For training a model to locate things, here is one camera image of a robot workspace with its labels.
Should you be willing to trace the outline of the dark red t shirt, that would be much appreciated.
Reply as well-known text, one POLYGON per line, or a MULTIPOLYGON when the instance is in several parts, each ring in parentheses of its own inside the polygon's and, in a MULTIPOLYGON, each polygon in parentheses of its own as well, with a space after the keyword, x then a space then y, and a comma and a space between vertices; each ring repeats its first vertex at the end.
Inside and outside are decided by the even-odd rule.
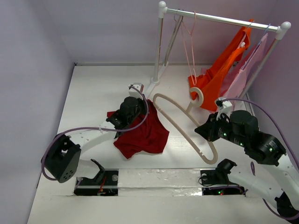
POLYGON ((120 136, 114 142, 114 146, 119 149, 126 159, 130 159, 134 154, 145 151, 150 154, 160 154, 163 152, 169 131, 160 122, 157 110, 151 100, 147 100, 149 114, 146 117, 146 105, 142 100, 138 100, 138 109, 140 113, 137 117, 129 119, 130 124, 124 124, 122 127, 139 127, 132 131, 120 133, 120 136))

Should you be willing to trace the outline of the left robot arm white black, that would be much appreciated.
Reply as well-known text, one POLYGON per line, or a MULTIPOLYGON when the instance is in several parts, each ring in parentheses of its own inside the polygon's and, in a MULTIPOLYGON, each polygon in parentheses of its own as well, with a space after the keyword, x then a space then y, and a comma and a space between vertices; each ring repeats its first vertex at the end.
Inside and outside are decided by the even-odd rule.
POLYGON ((105 169, 95 160, 80 159, 87 150, 137 129, 132 127, 139 115, 147 117, 149 104, 144 95, 126 97, 120 108, 97 127, 77 127, 55 136, 41 159, 42 174, 51 181, 64 183, 80 177, 80 183, 99 185, 105 178, 105 169))

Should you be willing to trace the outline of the beige wooden hanger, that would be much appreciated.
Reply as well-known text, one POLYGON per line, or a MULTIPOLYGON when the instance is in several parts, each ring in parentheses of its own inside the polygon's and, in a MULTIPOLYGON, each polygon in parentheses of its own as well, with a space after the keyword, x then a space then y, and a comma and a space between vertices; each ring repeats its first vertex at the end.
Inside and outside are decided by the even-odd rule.
POLYGON ((187 107, 183 107, 179 102, 172 99, 169 96, 166 96, 162 93, 156 93, 153 96, 152 102, 157 111, 159 111, 165 119, 167 119, 172 126, 184 137, 184 139, 189 143, 189 145, 195 150, 195 152, 199 155, 199 157, 202 159, 202 161, 208 165, 213 165, 218 161, 218 152, 214 146, 213 143, 206 141, 207 147, 210 149, 212 153, 212 158, 208 158, 204 155, 202 147, 197 146, 196 142, 193 141, 191 137, 191 132, 187 131, 188 127, 199 127, 201 124, 196 120, 195 117, 191 114, 191 110, 193 108, 198 108, 202 106, 204 101, 204 95, 203 92, 198 87, 192 87, 189 89, 190 93, 195 93, 198 95, 199 99, 196 100, 190 100, 187 107), (179 121, 178 118, 175 118, 168 114, 159 104, 158 100, 163 99, 172 106, 174 106, 176 109, 178 109, 182 116, 181 118, 183 121, 185 121, 187 124, 184 125, 182 121, 179 121))

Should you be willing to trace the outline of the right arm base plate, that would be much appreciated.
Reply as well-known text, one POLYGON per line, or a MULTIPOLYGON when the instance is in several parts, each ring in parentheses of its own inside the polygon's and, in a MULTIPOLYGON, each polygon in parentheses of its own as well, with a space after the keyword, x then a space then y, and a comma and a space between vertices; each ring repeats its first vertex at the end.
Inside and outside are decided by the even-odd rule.
POLYGON ((200 171, 199 184, 204 196, 246 195, 244 187, 228 179, 231 169, 237 164, 229 159, 221 161, 216 168, 200 171))

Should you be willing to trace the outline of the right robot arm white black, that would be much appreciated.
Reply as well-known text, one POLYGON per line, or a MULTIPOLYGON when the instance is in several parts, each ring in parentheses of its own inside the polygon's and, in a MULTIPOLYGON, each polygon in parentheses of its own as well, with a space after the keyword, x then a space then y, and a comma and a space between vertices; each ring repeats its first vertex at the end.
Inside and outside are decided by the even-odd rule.
POLYGON ((204 186, 235 184, 247 188, 273 206, 275 215, 291 224, 299 222, 299 173, 292 165, 280 141, 259 131, 258 120, 248 111, 233 111, 230 116, 210 114, 207 121, 195 128, 208 142, 224 139, 244 149, 245 154, 266 169, 279 184, 272 187, 256 176, 240 172, 237 164, 222 160, 216 168, 201 172, 199 182, 204 186))

